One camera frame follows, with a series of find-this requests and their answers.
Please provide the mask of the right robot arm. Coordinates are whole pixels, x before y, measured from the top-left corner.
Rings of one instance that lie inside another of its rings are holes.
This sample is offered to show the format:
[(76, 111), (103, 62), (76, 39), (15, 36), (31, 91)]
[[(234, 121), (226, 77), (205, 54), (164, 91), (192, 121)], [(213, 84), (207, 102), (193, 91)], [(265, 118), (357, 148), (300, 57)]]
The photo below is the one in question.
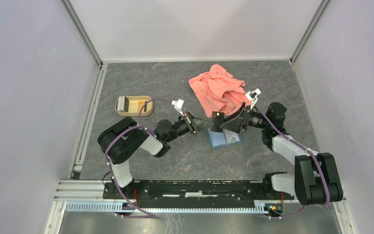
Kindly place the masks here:
[(314, 151), (290, 136), (284, 126), (286, 111), (279, 102), (272, 102), (265, 113), (242, 105), (233, 115), (219, 120), (215, 129), (238, 134), (249, 127), (261, 129), (263, 144), (294, 165), (294, 175), (265, 175), (262, 194), (266, 198), (274, 199), (284, 192), (295, 196), (304, 206), (341, 201), (344, 194), (334, 156)]

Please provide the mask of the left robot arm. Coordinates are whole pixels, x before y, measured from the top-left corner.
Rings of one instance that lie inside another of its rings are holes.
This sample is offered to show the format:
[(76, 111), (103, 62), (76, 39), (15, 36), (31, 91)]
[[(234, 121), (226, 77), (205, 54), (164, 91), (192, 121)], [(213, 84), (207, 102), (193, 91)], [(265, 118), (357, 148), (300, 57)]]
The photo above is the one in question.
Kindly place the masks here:
[(107, 160), (116, 194), (124, 199), (133, 194), (129, 158), (138, 149), (160, 158), (170, 150), (171, 141), (185, 134), (196, 135), (210, 128), (212, 124), (210, 120), (184, 112), (174, 123), (168, 119), (159, 121), (153, 131), (138, 124), (132, 117), (125, 117), (103, 131), (97, 143)]

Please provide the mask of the black VIP card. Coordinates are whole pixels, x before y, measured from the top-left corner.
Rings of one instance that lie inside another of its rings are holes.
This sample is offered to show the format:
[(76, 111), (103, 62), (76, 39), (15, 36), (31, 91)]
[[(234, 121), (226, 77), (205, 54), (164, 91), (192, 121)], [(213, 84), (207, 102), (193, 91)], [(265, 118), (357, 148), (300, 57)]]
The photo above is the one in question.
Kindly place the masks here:
[(224, 117), (225, 114), (223, 112), (213, 111), (211, 115), (212, 125), (210, 127), (210, 131), (221, 133), (223, 131), (222, 125), (224, 123)]

